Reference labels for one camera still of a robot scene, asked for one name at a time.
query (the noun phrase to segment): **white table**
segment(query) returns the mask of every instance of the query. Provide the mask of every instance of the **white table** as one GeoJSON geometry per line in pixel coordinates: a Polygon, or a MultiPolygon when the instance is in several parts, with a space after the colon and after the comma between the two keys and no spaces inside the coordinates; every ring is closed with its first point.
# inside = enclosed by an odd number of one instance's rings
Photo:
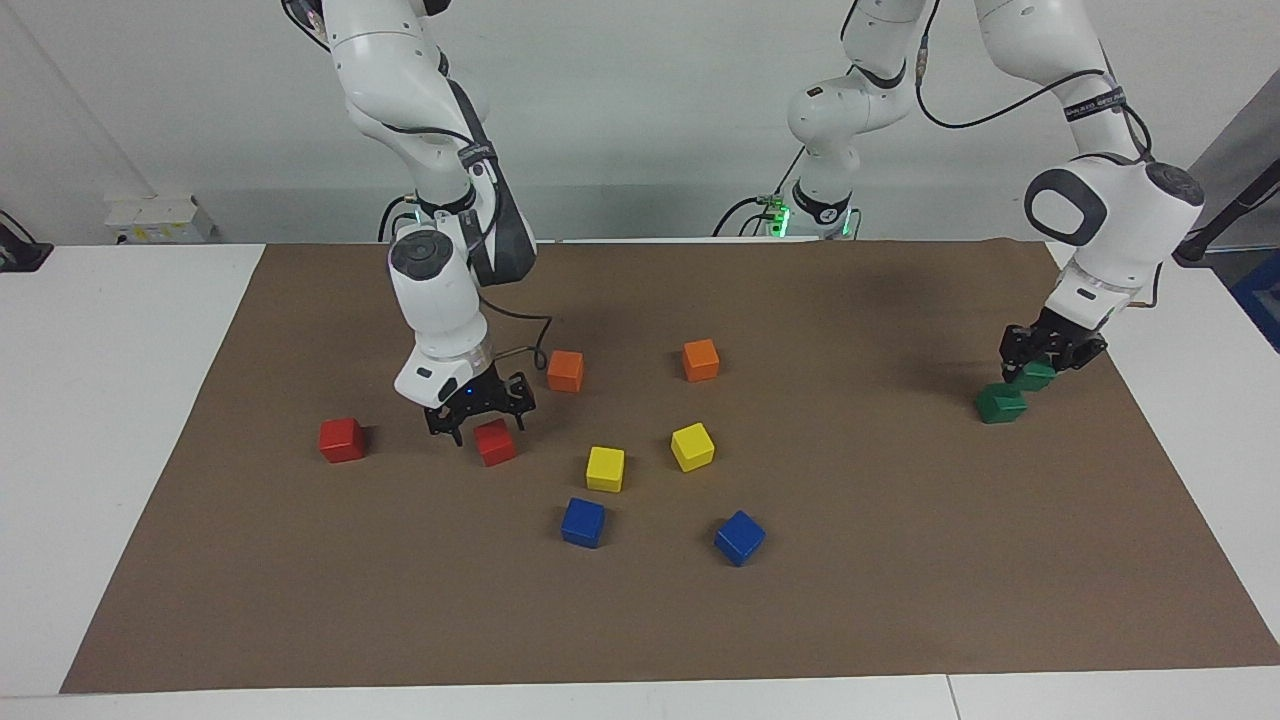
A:
{"type": "MultiPolygon", "coordinates": [[[[50,697],[261,252],[60,247],[0,275],[0,717],[1280,717],[1280,667],[50,697]]],[[[1160,307],[1107,338],[1277,634],[1280,356],[1211,272],[1172,264],[1160,307]]]]}

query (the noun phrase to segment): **red cube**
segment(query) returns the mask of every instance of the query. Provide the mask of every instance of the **red cube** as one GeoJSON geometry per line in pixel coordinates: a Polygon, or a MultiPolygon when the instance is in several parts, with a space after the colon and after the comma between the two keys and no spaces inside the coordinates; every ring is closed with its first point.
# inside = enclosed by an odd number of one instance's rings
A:
{"type": "Polygon", "coordinates": [[[320,425],[320,454],[329,462],[346,462],[365,456],[365,430],[355,418],[325,420],[320,425]]]}
{"type": "Polygon", "coordinates": [[[498,462],[506,462],[516,456],[516,441],[512,439],[507,429],[507,420],[498,418],[492,423],[476,427],[476,450],[480,451],[480,460],[485,468],[492,468],[498,462]]]}

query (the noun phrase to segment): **brown table mat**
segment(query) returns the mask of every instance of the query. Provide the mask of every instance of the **brown table mat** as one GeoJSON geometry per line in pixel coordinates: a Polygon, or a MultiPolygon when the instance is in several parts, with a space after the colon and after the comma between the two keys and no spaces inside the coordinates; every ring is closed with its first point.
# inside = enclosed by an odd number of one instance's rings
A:
{"type": "Polygon", "coordinates": [[[384,252],[266,250],[63,692],[1280,664],[1107,357],[978,421],[1039,246],[545,247],[489,296],[556,314],[586,387],[538,378],[493,469],[392,389],[384,252]],[[690,386],[701,337],[722,375],[690,386]],[[326,465],[347,415],[371,455],[326,465]],[[692,421],[717,459],[684,475],[692,421]],[[591,445],[627,450],[621,495],[582,487],[591,445]],[[559,539],[573,496],[598,551],[559,539]],[[739,509],[769,533],[742,569],[712,547],[739,509]]]}

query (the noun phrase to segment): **orange cube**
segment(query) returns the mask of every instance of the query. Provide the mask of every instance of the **orange cube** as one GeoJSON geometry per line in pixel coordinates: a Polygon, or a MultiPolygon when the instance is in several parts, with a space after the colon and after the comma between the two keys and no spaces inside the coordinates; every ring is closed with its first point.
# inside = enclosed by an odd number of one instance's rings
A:
{"type": "Polygon", "coordinates": [[[716,352],[716,343],[709,340],[686,342],[684,364],[685,378],[691,383],[714,378],[719,374],[719,354],[716,352]]]}
{"type": "Polygon", "coordinates": [[[547,387],[556,392],[581,392],[584,369],[581,352],[557,350],[547,364],[547,387]]]}

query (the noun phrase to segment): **green block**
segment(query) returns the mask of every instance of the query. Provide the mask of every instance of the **green block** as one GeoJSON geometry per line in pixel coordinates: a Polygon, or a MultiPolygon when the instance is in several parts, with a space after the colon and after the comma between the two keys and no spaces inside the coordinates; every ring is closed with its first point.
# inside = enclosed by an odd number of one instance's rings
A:
{"type": "Polygon", "coordinates": [[[1048,383],[1057,378],[1057,370],[1044,360],[1037,360],[1025,368],[1014,382],[1009,383],[1023,392],[1039,392],[1048,387],[1048,383]]]}
{"type": "Polygon", "coordinates": [[[987,386],[978,395],[978,414],[988,425],[1012,423],[1027,411],[1027,398],[1011,384],[996,383],[987,386]]]}

